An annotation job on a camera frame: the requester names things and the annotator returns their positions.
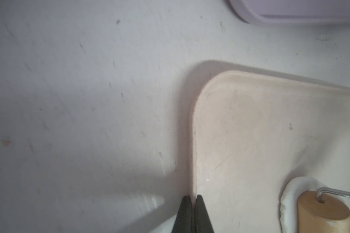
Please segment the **white dough ball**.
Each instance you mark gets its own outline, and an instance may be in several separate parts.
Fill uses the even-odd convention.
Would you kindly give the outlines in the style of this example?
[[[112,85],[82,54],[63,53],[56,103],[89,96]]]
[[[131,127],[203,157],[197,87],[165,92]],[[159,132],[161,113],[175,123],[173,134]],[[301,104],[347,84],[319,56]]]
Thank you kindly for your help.
[[[297,200],[299,196],[306,191],[317,191],[322,187],[327,186],[312,177],[296,177],[286,185],[280,199],[280,223],[283,233],[298,233]]]

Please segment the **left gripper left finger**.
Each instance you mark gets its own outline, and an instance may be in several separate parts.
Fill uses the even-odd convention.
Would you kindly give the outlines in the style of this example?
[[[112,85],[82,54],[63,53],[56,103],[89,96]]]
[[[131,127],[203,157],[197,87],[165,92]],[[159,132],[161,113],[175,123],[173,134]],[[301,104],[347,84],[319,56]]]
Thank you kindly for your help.
[[[193,233],[193,205],[190,196],[184,196],[171,233]]]

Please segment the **wooden dough roller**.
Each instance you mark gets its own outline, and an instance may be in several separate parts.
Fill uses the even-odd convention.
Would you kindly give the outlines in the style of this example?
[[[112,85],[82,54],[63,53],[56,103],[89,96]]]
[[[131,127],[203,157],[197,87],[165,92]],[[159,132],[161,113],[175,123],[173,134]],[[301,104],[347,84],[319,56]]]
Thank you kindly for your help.
[[[306,191],[297,200],[299,233],[350,233],[350,209],[338,197],[350,199],[350,192],[319,188]]]

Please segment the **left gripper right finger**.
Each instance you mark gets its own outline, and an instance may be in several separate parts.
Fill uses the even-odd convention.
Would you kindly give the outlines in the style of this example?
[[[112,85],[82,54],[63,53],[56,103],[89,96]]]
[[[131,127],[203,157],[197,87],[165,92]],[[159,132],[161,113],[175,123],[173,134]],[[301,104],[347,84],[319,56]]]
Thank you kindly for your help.
[[[201,195],[197,195],[193,213],[193,227],[195,233],[214,233],[204,199]]]

